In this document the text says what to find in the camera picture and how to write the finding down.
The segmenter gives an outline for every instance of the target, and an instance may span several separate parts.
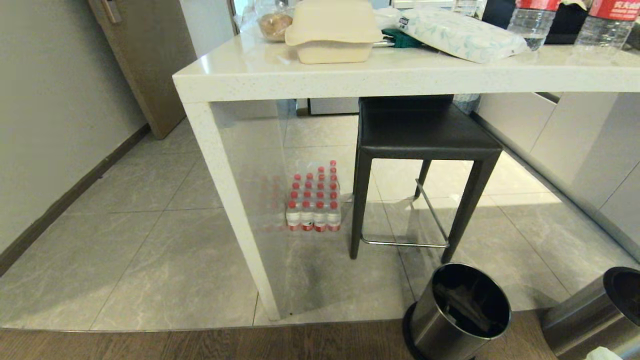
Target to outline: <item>stainless steel trash can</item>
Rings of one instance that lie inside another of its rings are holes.
[[[503,335],[511,321],[504,292],[471,266],[437,268],[420,300],[404,317],[404,338],[417,359],[469,360]]]
[[[640,272],[607,270],[542,318],[542,332],[560,360],[583,360],[606,347],[626,360],[640,359]]]

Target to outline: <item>white table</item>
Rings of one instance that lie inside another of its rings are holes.
[[[356,64],[304,65],[284,44],[240,35],[173,76],[264,308],[288,314],[287,182],[283,140],[290,109],[277,99],[488,92],[640,92],[640,56],[578,64],[552,45],[480,65],[423,49],[374,49]]]

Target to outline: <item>wooden floor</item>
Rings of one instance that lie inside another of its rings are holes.
[[[170,332],[0,330],[0,359],[412,359],[401,320]],[[533,311],[477,360],[557,360]]]

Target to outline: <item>teal object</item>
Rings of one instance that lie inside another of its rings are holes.
[[[407,47],[424,46],[424,44],[420,40],[416,40],[398,29],[384,29],[382,33],[388,37],[393,38],[392,41],[395,43],[393,47],[404,49]]]

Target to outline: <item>white quartz countertop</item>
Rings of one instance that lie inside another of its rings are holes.
[[[640,92],[640,56],[580,64],[570,45],[476,64],[426,49],[373,49],[364,63],[305,65],[294,49],[239,35],[173,76],[184,103],[486,92]]]

